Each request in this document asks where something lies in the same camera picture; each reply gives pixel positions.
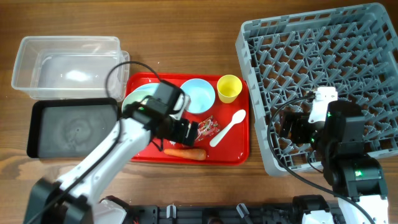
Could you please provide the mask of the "yellow plastic cup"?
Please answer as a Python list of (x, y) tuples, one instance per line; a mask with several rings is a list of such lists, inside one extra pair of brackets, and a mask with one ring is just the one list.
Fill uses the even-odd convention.
[(224, 75), (217, 82), (218, 97), (223, 103), (232, 103), (243, 89), (242, 81), (234, 75)]

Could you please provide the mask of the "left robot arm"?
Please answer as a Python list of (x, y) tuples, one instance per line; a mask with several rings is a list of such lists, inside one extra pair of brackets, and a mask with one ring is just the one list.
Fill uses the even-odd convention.
[(181, 88), (161, 81), (153, 95), (126, 105), (111, 132), (76, 167), (54, 183), (35, 183), (24, 223), (126, 223), (128, 206), (101, 199), (102, 193), (153, 139), (193, 145), (198, 124), (182, 117), (189, 104)]

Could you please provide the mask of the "green bowl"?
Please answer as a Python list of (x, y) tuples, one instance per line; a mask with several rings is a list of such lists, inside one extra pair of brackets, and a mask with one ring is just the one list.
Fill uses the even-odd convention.
[(147, 95), (149, 95), (149, 92), (145, 90), (138, 90), (128, 94), (122, 103), (121, 112), (124, 113), (127, 106), (130, 104), (135, 102), (140, 103)]

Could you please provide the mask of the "light blue bowl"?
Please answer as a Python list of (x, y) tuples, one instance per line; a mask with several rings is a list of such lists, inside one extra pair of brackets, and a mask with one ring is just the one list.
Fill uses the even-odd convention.
[(190, 97), (187, 111), (191, 114), (202, 114), (215, 102), (215, 90), (206, 80), (193, 78), (183, 83), (180, 88)]

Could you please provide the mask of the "red snack wrapper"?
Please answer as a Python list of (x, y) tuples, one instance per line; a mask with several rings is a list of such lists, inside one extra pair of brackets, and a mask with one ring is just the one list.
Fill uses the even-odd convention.
[(197, 131), (195, 143), (217, 134), (221, 131), (221, 126), (214, 116), (210, 116), (198, 124)]

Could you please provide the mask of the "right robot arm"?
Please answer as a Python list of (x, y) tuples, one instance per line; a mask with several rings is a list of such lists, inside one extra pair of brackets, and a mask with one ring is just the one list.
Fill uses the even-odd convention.
[(319, 125), (310, 124), (305, 113), (284, 111), (280, 136), (295, 143), (309, 143), (322, 156), (323, 176), (338, 199), (346, 223), (388, 223), (388, 189), (380, 163), (364, 151), (364, 116), (349, 101), (327, 104)]

